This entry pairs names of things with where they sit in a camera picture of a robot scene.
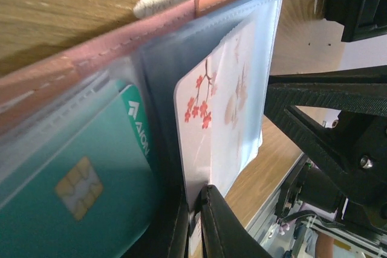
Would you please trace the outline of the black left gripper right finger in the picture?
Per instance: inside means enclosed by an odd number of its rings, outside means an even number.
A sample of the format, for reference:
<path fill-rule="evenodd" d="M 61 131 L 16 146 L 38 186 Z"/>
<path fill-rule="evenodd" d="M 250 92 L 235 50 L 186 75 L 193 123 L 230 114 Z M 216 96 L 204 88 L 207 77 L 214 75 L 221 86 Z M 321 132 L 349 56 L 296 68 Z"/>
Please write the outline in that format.
<path fill-rule="evenodd" d="M 270 257 L 248 234 L 214 185 L 202 188 L 200 207 L 204 257 Z"/>

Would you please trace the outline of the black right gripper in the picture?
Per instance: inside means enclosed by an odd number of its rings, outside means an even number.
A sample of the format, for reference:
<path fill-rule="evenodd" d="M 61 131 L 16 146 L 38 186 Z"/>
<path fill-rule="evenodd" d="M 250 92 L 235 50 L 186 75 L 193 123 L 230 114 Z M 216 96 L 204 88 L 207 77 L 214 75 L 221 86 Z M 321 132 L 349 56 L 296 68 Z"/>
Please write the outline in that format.
<path fill-rule="evenodd" d="M 299 107 L 339 110 L 323 127 Z M 386 231 L 386 67 L 271 76 L 264 108 L 369 223 Z"/>

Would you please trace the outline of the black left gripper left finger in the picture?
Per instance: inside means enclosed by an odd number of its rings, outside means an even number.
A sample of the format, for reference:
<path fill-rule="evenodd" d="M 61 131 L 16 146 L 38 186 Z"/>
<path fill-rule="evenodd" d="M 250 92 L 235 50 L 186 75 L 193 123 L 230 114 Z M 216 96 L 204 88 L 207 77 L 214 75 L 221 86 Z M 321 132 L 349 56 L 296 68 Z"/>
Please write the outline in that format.
<path fill-rule="evenodd" d="M 153 220 L 123 257 L 187 257 L 188 204 L 184 191 L 167 191 Z"/>

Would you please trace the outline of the teal credit card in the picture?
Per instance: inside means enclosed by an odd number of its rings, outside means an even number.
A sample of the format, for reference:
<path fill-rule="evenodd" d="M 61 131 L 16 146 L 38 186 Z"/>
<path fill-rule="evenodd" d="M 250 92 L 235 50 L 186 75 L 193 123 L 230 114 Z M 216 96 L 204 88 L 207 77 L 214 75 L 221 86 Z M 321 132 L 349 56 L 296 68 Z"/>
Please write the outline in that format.
<path fill-rule="evenodd" d="M 161 198 L 143 102 L 128 85 L 56 151 L 1 185 L 2 257 L 120 257 Z"/>

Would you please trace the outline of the white cherry blossom card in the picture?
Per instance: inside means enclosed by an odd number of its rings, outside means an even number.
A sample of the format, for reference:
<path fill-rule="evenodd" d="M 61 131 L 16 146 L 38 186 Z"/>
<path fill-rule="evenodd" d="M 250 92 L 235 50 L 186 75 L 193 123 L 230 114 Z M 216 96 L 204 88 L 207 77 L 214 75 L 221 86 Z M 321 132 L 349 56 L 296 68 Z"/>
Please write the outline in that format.
<path fill-rule="evenodd" d="M 255 30 L 256 21 L 242 21 L 175 87 L 190 211 L 206 184 L 225 195 L 248 160 L 244 142 Z"/>

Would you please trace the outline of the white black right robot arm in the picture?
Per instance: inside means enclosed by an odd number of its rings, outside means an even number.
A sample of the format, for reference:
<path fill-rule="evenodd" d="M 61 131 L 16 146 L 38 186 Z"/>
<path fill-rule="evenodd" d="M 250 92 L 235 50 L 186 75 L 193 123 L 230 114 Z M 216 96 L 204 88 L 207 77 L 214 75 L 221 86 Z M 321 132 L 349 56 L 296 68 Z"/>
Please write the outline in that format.
<path fill-rule="evenodd" d="M 386 231 L 386 67 L 271 76 L 265 116 L 314 167 L 299 173 L 299 198 L 344 220 Z"/>

